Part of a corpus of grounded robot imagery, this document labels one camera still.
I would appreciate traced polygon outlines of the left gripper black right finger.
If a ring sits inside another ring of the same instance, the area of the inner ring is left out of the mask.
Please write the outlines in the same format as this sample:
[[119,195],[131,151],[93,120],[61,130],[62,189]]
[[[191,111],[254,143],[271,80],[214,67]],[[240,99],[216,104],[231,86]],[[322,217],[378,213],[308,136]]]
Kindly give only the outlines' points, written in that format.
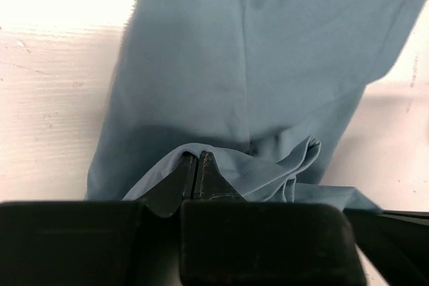
[[203,152],[180,206],[184,285],[365,285],[351,225],[326,204],[248,202]]

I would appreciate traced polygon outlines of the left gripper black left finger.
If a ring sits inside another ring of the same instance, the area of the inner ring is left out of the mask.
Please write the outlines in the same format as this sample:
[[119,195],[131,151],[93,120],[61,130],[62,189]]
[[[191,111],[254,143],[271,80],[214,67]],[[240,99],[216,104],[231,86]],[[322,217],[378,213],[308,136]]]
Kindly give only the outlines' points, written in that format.
[[135,201],[1,204],[2,285],[143,285],[158,246],[178,237],[197,158]]

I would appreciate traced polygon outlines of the grey-blue t-shirt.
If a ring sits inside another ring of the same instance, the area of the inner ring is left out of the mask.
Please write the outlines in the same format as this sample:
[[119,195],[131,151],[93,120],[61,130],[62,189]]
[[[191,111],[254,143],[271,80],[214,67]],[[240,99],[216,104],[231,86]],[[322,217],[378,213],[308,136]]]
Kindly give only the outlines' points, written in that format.
[[208,151],[250,202],[378,211],[320,180],[425,1],[137,0],[87,199],[134,200]]

